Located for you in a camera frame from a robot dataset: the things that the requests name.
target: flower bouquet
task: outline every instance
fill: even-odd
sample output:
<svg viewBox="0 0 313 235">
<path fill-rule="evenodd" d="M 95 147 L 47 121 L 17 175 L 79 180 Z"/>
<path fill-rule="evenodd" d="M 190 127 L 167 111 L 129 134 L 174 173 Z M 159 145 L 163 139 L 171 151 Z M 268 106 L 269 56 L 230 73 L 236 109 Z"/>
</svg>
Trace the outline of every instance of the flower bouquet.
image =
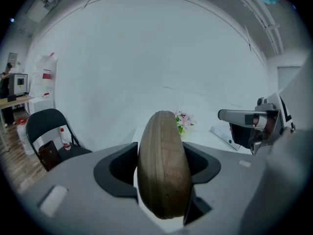
<svg viewBox="0 0 313 235">
<path fill-rule="evenodd" d="M 192 115 L 188 115 L 180 111 L 175 112 L 174 114 L 176 117 L 176 123 L 177 123 L 177 127 L 178 127 L 180 135 L 182 135 L 185 130 L 189 129 L 190 126 L 193 126 L 196 124 L 196 122 L 193 120 Z"/>
</svg>

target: wooden floor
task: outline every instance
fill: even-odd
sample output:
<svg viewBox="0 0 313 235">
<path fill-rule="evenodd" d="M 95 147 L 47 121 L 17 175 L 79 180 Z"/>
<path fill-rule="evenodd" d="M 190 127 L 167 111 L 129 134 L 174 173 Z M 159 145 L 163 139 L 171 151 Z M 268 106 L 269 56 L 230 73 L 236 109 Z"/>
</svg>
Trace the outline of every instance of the wooden floor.
<svg viewBox="0 0 313 235">
<path fill-rule="evenodd" d="M 23 108 L 15 109 L 14 118 L 15 120 L 27 119 L 28 114 Z M 6 152 L 0 141 L 0 164 L 11 186 L 21 193 L 42 178 L 46 174 L 46 170 L 35 154 L 28 156 L 24 153 L 17 126 L 17 124 L 8 126 L 7 134 L 3 133 L 2 125 L 0 126 L 10 149 L 9 152 Z"/>
</svg>

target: person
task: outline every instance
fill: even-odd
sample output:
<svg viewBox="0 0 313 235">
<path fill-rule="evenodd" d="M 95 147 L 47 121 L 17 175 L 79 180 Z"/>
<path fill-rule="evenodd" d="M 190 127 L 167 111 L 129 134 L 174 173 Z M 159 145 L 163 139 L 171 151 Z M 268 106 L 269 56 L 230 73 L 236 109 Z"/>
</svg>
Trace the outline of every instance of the person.
<svg viewBox="0 0 313 235">
<path fill-rule="evenodd" d="M 9 72 L 12 68 L 10 63 L 7 63 L 5 72 L 2 73 L 0 82 L 0 98 L 7 98 L 9 96 Z M 15 124 L 12 107 L 8 107 L 2 110 L 5 127 L 9 124 Z"/>
</svg>

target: picture on wall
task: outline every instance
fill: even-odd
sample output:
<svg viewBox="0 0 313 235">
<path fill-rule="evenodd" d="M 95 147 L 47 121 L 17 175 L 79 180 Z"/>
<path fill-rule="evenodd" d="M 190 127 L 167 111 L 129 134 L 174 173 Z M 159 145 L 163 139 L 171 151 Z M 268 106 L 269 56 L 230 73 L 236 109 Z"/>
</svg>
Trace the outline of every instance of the picture on wall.
<svg viewBox="0 0 313 235">
<path fill-rule="evenodd" d="M 8 57 L 8 63 L 11 63 L 12 68 L 15 68 L 16 61 L 18 59 L 17 53 L 10 53 Z"/>
</svg>

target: brown bag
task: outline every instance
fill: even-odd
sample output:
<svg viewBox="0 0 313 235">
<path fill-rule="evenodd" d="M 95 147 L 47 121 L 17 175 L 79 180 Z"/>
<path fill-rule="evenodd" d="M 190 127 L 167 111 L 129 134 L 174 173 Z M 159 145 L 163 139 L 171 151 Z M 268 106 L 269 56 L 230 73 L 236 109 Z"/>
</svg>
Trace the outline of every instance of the brown bag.
<svg viewBox="0 0 313 235">
<path fill-rule="evenodd" d="M 61 157 L 53 141 L 41 146 L 38 153 L 49 170 L 61 162 Z"/>
<path fill-rule="evenodd" d="M 137 178 L 142 202 L 158 218 L 184 215 L 191 175 L 172 112 L 150 118 L 140 143 Z"/>
</svg>

